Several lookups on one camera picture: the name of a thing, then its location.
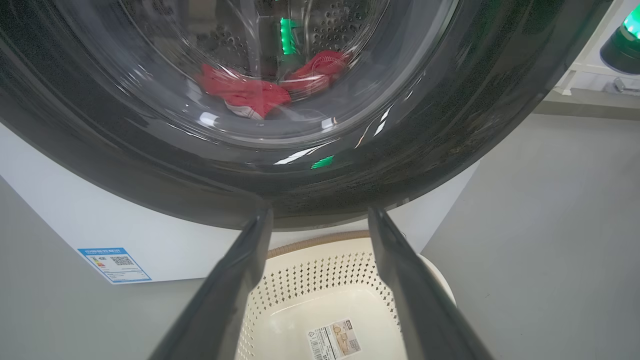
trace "laundry basket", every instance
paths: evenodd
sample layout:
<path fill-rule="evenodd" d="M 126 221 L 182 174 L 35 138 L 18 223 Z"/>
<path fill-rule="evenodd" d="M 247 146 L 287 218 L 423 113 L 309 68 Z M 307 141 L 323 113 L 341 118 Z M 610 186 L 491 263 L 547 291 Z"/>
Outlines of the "laundry basket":
<path fill-rule="evenodd" d="M 442 274 L 423 261 L 453 300 Z M 394 294 L 378 275 L 371 239 L 268 259 L 247 299 L 236 359 L 346 356 L 406 359 Z"/>
<path fill-rule="evenodd" d="M 258 209 L 150 360 L 492 358 L 384 209 L 370 238 L 268 252 L 272 225 Z"/>

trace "white plastic basket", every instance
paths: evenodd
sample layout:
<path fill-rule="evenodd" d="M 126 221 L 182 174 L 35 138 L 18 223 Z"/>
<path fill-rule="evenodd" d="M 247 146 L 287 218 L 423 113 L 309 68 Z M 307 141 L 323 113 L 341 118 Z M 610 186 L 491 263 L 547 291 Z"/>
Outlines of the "white plastic basket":
<path fill-rule="evenodd" d="M 423 261 L 455 302 L 442 274 Z M 236 360 L 342 359 L 340 351 L 328 357 L 313 352 L 310 334 L 345 319 L 360 348 L 348 355 L 350 360 L 406 359 L 394 296 L 378 276 L 370 238 L 268 259 L 260 284 L 248 297 Z"/>

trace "green light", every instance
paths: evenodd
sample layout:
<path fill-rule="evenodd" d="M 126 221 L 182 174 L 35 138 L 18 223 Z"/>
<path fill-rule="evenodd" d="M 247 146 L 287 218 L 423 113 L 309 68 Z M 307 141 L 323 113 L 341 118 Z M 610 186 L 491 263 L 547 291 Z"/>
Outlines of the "green light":
<path fill-rule="evenodd" d="M 629 33 L 640 39 L 640 5 L 625 19 L 625 28 Z"/>
<path fill-rule="evenodd" d="M 324 159 L 320 159 L 320 160 L 316 161 L 315 164 L 311 165 L 311 168 L 327 167 L 327 166 L 331 165 L 331 163 L 333 163 L 333 155 L 327 156 Z"/>
<path fill-rule="evenodd" d="M 296 48 L 293 42 L 292 28 L 296 26 L 296 23 L 291 19 L 280 19 L 280 39 L 282 41 L 282 52 L 285 55 L 295 54 Z"/>

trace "laundry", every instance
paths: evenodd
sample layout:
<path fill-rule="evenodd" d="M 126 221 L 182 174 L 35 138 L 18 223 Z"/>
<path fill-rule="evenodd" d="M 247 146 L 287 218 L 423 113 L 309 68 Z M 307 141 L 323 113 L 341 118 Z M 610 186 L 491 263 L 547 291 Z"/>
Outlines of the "laundry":
<path fill-rule="evenodd" d="M 264 120 L 273 108 L 291 102 L 289 93 L 282 87 L 247 78 L 231 69 L 202 64 L 202 77 L 198 82 L 209 95 L 221 97 L 236 115 L 250 119 Z"/>
<path fill-rule="evenodd" d="M 291 102 L 290 93 L 295 97 L 309 96 L 329 87 L 348 60 L 349 55 L 338 51 L 321 51 L 280 85 L 248 78 L 232 69 L 202 64 L 198 82 L 209 95 L 224 99 L 227 108 L 236 115 L 264 120 L 271 110 Z"/>
<path fill-rule="evenodd" d="M 324 50 L 296 72 L 287 76 L 280 86 L 292 94 L 311 95 L 331 85 L 346 68 L 349 55 L 339 51 Z"/>

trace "product label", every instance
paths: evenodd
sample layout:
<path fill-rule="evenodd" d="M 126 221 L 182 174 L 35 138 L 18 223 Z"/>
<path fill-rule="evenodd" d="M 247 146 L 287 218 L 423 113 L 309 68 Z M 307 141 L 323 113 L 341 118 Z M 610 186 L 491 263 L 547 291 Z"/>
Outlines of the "product label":
<path fill-rule="evenodd" d="M 313 360 L 339 360 L 362 349 L 350 319 L 307 332 Z"/>
<path fill-rule="evenodd" d="M 150 281 L 147 275 L 125 249 L 78 249 L 112 283 Z"/>

